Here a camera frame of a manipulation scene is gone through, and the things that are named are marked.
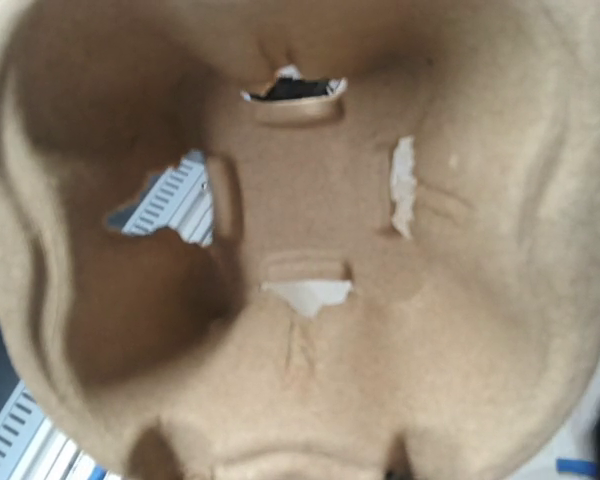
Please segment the brown cardboard cup carrier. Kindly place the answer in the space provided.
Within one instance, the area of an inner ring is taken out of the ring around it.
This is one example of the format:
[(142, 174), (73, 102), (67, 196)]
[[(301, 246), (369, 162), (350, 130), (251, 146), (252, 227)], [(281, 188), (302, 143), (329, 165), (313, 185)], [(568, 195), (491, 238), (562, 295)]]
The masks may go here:
[[(110, 214), (192, 152), (212, 238)], [(600, 1), (0, 1), (0, 328), (134, 479), (501, 479), (600, 357)]]

